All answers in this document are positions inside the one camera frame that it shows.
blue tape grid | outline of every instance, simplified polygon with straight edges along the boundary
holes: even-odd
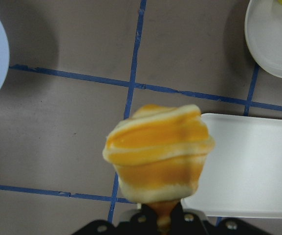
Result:
[[[103,83],[103,84],[109,84],[109,85],[115,85],[115,86],[128,87],[128,95],[127,95],[127,102],[126,102],[126,107],[125,107],[125,112],[124,112],[124,119],[128,118],[130,115],[131,104],[132,104],[132,99],[133,99],[133,92],[135,88],[142,89],[142,90],[146,89],[146,90],[151,90],[155,92],[182,94],[182,95],[189,96],[189,97],[196,97],[196,98],[244,105],[245,106],[244,116],[248,116],[250,107],[270,109],[270,110],[276,110],[276,111],[282,112],[282,106],[252,101],[253,93],[254,93],[254,89],[255,89],[255,85],[257,81],[257,76],[259,72],[259,66],[257,64],[255,65],[255,68],[253,71],[252,81],[250,84],[248,97],[246,100],[225,97],[225,96],[220,96],[220,95],[204,94],[204,93],[198,93],[198,92],[192,92],[192,91],[179,91],[179,90],[175,90],[175,89],[168,88],[168,87],[162,87],[162,86],[156,86],[156,85],[150,85],[150,84],[142,84],[142,83],[135,82],[136,69],[137,69],[137,54],[138,54],[138,50],[139,50],[140,43],[141,43],[145,9],[146,9],[146,0],[141,0],[129,82],[122,81],[122,80],[116,80],[116,79],[110,79],[110,78],[103,78],[103,77],[79,74],[79,73],[73,73],[73,72],[60,71],[60,70],[52,70],[52,69],[46,69],[46,68],[32,68],[27,65],[18,65],[17,64],[17,65],[10,66],[9,68],[12,70],[35,72],[35,73],[41,73],[41,74],[47,74],[47,75],[53,75],[53,76],[60,76],[60,77],[84,80],[84,81],[91,81],[91,82],[97,82],[97,83]],[[114,177],[113,190],[112,190],[111,197],[90,195],[90,194],[78,194],[78,193],[72,194],[70,192],[52,191],[52,190],[43,190],[43,189],[34,189],[34,188],[21,188],[21,187],[3,186],[3,185],[0,185],[0,190],[61,196],[61,197],[73,197],[73,198],[99,200],[99,201],[109,201],[110,202],[110,209],[108,212],[108,221],[109,222],[112,221],[115,204],[117,202],[131,203],[125,198],[117,197],[117,192],[118,192],[117,174]],[[222,220],[222,217],[218,217],[216,225],[219,224],[221,220]]]

rectangular tray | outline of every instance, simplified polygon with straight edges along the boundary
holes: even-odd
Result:
[[[207,216],[282,218],[282,120],[203,114],[216,141],[184,208]]]

gray floor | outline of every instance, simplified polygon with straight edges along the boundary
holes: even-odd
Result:
[[[243,32],[248,2],[148,0],[130,111],[194,103],[244,115],[255,67]],[[115,172],[101,152],[124,117],[139,7],[0,0],[11,67],[0,90],[0,234],[68,235],[108,218]],[[251,91],[249,116],[282,119],[282,78],[259,69]],[[135,208],[121,200],[115,224]],[[246,220],[282,235],[280,219]]]

metal bolt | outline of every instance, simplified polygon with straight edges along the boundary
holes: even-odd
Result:
[[[139,222],[139,223],[144,223],[145,221],[146,221],[146,216],[145,215],[141,215],[137,219],[137,222]]]
[[[238,224],[232,220],[229,220],[225,223],[225,226],[227,226],[227,228],[229,230],[236,230],[238,229]]]
[[[96,230],[97,230],[98,233],[106,232],[107,226],[106,225],[100,225],[100,226],[97,227]]]
[[[186,222],[193,222],[194,221],[194,216],[192,214],[185,214],[184,215],[184,220]]]

ice cream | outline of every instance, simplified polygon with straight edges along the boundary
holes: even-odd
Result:
[[[150,104],[118,123],[107,137],[103,156],[114,165],[128,200],[174,206],[195,193],[214,146],[196,105]]]

